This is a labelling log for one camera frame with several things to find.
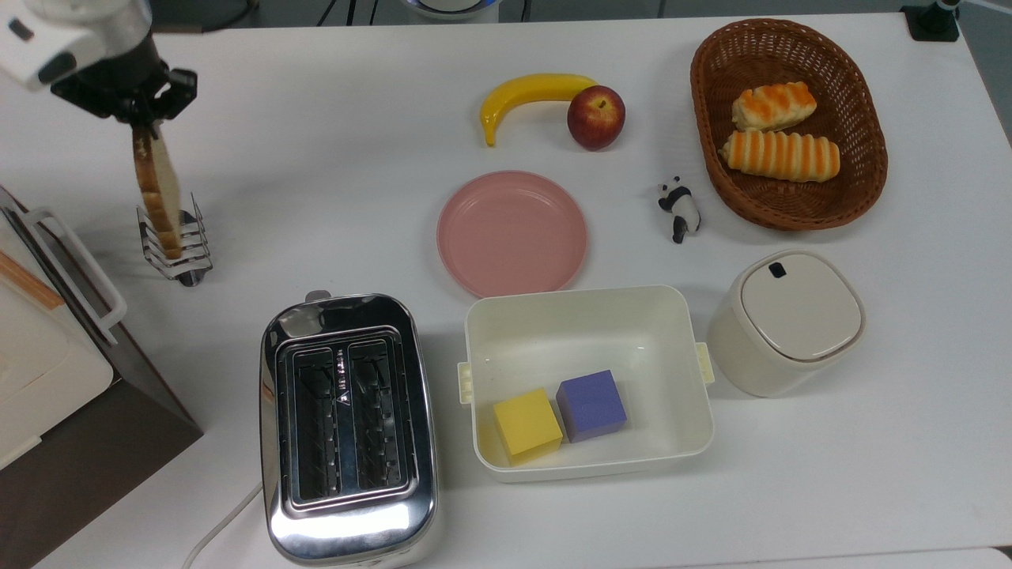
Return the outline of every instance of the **wicker basket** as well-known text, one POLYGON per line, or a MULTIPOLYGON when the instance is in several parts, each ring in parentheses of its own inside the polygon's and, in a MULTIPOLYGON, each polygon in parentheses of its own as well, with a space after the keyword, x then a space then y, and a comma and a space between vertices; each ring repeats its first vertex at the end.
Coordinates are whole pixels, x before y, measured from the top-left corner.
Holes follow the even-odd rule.
POLYGON ((784 231, 839 227, 881 193, 886 140, 864 77, 839 46, 810 27, 748 19, 716 30, 692 59, 692 101, 710 180, 724 202, 752 223, 784 231), (788 81, 805 81, 819 106, 785 132, 827 137, 840 147, 840 173, 825 182, 743 174, 718 156, 735 131, 731 103, 742 91, 788 81))

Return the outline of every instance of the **red apple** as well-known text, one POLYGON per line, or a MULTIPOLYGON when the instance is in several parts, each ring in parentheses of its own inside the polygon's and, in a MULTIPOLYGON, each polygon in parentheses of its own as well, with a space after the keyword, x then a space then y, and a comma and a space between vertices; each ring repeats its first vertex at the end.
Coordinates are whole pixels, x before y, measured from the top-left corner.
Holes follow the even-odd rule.
POLYGON ((625 103, 604 85, 580 91, 566 116, 570 134, 587 150, 601 150, 615 142, 625 125, 625 103))

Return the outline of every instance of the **panda figurine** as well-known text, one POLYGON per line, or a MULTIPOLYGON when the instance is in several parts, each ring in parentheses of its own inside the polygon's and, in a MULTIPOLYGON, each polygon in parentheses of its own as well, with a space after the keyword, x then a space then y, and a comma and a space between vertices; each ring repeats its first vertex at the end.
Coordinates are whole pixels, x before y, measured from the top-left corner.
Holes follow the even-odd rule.
POLYGON ((695 233, 699 230, 699 210, 696 210, 692 200, 692 192, 689 188, 678 183, 678 176, 675 176, 671 185, 659 184, 657 189, 661 192, 661 198, 657 200, 661 209, 675 216, 672 226, 671 239, 675 243, 681 243, 685 239, 686 233, 695 233))

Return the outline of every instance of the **banana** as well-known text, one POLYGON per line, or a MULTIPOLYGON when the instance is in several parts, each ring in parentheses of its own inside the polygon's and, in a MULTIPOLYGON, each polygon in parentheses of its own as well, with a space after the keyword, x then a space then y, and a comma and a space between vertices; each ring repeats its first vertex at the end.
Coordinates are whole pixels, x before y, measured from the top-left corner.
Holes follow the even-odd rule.
POLYGON ((496 128, 510 109, 533 101, 569 101, 597 81, 569 73, 535 73, 510 79, 489 93, 479 118, 485 130, 485 144, 496 145, 496 128))

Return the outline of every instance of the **toast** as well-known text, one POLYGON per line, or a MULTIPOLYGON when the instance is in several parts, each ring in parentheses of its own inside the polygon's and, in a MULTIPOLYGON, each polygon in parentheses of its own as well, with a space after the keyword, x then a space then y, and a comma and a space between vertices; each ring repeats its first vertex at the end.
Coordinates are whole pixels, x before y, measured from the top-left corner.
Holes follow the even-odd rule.
POLYGON ((165 138, 157 125, 151 129, 134 127, 134 168, 148 218, 158 233, 158 242, 166 257, 178 259, 183 252, 179 228, 179 180, 169 161, 165 138))

